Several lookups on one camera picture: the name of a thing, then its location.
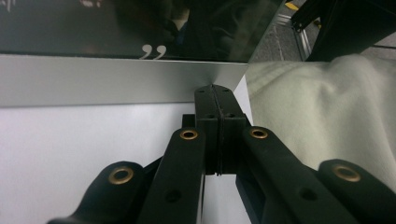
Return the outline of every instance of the silver metal plate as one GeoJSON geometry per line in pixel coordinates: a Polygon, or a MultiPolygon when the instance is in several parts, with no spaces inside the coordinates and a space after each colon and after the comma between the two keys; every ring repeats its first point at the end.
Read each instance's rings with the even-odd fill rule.
{"type": "Polygon", "coordinates": [[[192,102],[217,84],[234,90],[246,63],[0,55],[0,106],[192,102]]]}

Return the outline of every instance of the white fabric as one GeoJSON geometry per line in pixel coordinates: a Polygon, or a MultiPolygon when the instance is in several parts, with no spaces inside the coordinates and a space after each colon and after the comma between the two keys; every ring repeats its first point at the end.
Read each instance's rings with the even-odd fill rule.
{"type": "Polygon", "coordinates": [[[304,164],[351,161],[396,191],[395,61],[257,63],[247,86],[255,125],[272,130],[304,164]]]}

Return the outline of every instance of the glass panel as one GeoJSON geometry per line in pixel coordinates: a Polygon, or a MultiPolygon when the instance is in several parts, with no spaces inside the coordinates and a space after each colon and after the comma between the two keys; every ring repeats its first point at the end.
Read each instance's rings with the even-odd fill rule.
{"type": "Polygon", "coordinates": [[[0,0],[0,52],[246,63],[282,0],[0,0]]]}

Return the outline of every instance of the quotation mark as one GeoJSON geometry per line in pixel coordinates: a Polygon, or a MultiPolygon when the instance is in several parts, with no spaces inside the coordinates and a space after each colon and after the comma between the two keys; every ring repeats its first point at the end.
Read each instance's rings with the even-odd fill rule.
{"type": "MultiPolygon", "coordinates": [[[[139,59],[146,59],[150,53],[152,52],[152,46],[151,45],[143,45],[142,50],[146,52],[146,54],[139,58],[139,59]]],[[[157,47],[157,52],[160,53],[157,57],[153,58],[152,60],[158,60],[160,59],[165,53],[166,53],[166,46],[160,45],[157,47]]]]}

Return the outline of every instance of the screw hole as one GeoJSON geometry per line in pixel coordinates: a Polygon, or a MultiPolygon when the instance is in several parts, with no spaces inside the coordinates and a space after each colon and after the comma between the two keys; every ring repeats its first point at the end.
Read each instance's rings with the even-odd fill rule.
{"type": "Polygon", "coordinates": [[[134,171],[126,166],[115,168],[108,176],[108,181],[114,185],[125,184],[134,177],[134,171]]]}
{"type": "Polygon", "coordinates": [[[299,194],[300,197],[307,201],[316,201],[318,198],[318,195],[312,189],[301,189],[299,194]]]}
{"type": "Polygon", "coordinates": [[[250,130],[250,135],[255,138],[266,138],[268,136],[268,133],[265,130],[252,129],[250,130]]]}
{"type": "Polygon", "coordinates": [[[165,195],[165,200],[169,203],[176,203],[181,198],[181,192],[178,189],[172,189],[165,195]]]}
{"type": "Polygon", "coordinates": [[[345,165],[334,165],[334,167],[332,168],[332,172],[339,178],[349,182],[358,182],[361,180],[361,175],[359,175],[358,172],[345,165]]]}
{"type": "Polygon", "coordinates": [[[192,140],[196,137],[198,137],[198,132],[194,130],[186,130],[181,132],[180,137],[185,139],[185,140],[192,140]]]}

